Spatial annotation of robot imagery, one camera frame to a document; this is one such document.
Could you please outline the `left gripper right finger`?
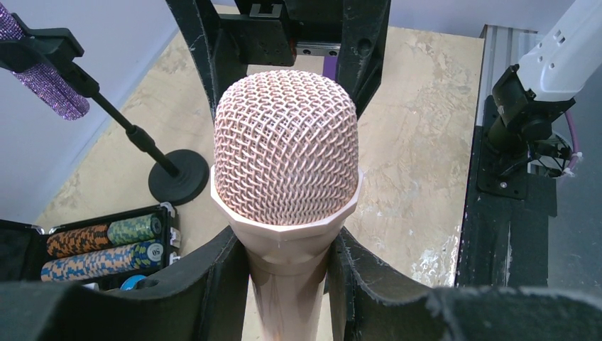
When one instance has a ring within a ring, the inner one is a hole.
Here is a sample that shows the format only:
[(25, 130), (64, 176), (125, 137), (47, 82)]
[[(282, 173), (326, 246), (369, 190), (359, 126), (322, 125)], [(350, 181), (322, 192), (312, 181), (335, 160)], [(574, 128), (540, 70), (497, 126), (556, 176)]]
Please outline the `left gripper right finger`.
[(327, 270), (335, 340), (600, 340), (601, 300), (533, 287), (430, 288), (343, 229)]

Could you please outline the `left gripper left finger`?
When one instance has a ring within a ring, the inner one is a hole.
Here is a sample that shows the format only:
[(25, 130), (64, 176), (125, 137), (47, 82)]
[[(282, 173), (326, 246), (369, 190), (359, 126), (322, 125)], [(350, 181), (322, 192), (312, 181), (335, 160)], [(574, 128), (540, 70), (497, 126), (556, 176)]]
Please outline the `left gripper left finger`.
[(130, 291), (1, 285), (2, 340), (240, 340), (246, 251), (230, 228)]

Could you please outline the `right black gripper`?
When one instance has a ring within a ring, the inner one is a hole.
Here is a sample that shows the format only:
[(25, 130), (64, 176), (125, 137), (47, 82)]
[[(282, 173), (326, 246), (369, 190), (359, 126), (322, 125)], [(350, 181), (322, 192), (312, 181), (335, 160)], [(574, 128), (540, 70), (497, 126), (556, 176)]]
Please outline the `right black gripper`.
[(293, 66), (299, 55), (336, 57), (335, 78), (360, 117), (383, 76), (389, 0), (237, 1), (238, 14), (211, 1), (167, 0), (202, 81), (212, 118), (248, 65)]

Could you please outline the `black round-base mic stand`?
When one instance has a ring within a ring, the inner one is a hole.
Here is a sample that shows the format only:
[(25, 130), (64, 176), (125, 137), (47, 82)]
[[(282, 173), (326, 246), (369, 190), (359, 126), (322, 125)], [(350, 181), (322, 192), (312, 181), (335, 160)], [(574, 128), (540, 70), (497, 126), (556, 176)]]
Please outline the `black round-base mic stand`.
[(148, 189), (158, 202), (182, 205), (194, 200), (205, 189), (209, 179), (206, 160), (189, 149), (161, 152), (154, 139), (143, 128), (132, 124), (101, 94), (99, 83), (75, 63), (75, 58), (84, 55), (84, 49), (69, 29), (30, 28), (16, 13), (12, 14), (26, 31), (26, 38), (19, 41), (19, 45), (34, 60), (57, 70), (61, 78), (89, 103), (94, 101), (124, 129), (138, 150), (155, 161), (148, 176)]

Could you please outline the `pink plastic cylinder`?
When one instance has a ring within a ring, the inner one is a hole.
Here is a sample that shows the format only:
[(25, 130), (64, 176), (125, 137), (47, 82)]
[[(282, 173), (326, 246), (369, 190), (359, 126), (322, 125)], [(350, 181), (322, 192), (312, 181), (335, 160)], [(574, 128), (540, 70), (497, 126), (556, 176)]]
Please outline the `pink plastic cylinder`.
[(356, 107), (335, 81), (271, 70), (223, 94), (211, 196), (246, 250), (265, 340), (316, 338), (329, 248), (362, 180)]

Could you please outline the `purple glitter microphone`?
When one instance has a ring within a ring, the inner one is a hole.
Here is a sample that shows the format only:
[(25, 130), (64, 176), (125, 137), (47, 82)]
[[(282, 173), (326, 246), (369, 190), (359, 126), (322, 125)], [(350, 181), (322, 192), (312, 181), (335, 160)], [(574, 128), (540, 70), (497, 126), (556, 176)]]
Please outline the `purple glitter microphone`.
[(77, 94), (57, 70), (34, 60), (18, 43), (25, 38), (25, 28), (1, 6), (1, 68), (8, 70), (63, 119), (82, 118), (89, 111), (89, 102)]

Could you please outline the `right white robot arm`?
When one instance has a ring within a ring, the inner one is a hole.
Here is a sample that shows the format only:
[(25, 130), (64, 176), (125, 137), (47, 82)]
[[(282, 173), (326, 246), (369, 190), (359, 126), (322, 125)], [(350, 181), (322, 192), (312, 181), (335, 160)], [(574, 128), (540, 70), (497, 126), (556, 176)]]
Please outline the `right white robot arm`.
[[(358, 145), (381, 84), (389, 1), (169, 1), (227, 151)], [(601, 65), (601, 2), (575, 1), (493, 86), (497, 130), (544, 139)]]

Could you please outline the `purple metronome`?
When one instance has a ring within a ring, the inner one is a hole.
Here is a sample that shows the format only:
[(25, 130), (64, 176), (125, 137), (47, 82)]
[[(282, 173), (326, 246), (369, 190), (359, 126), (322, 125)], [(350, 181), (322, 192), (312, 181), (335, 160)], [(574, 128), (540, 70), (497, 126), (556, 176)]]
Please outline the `purple metronome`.
[(324, 56), (322, 75), (330, 80), (336, 81), (337, 56)]

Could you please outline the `blue poker chip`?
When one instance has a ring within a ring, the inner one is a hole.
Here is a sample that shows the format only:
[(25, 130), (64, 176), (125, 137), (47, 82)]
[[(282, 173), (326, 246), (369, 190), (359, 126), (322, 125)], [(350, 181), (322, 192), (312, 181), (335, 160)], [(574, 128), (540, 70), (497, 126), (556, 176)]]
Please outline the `blue poker chip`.
[(136, 288), (136, 285), (138, 284), (138, 282), (142, 281), (145, 278), (146, 278), (146, 276), (140, 275), (140, 274), (130, 276), (121, 284), (120, 289), (122, 291), (133, 290)]

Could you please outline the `black poker chip case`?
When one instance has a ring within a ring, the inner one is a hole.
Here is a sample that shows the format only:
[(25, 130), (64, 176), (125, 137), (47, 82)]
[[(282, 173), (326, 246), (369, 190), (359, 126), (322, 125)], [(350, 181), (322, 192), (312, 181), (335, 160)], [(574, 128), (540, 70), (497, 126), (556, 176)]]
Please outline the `black poker chip case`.
[(1, 221), (1, 281), (74, 281), (103, 291), (180, 258), (179, 217), (169, 202), (44, 230)]

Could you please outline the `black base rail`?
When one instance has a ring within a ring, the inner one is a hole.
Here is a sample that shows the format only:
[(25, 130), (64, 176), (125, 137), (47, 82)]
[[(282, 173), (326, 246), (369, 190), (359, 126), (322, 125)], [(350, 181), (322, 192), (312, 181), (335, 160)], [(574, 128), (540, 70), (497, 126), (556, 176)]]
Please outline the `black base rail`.
[(523, 171), (520, 179), (526, 186), (515, 189), (508, 183), (510, 197), (491, 193), (501, 188), (500, 181), (479, 185), (479, 172), (491, 159), (486, 132), (497, 116), (493, 98), (487, 96), (478, 112), (482, 122), (474, 128), (454, 284), (546, 287), (556, 181)]

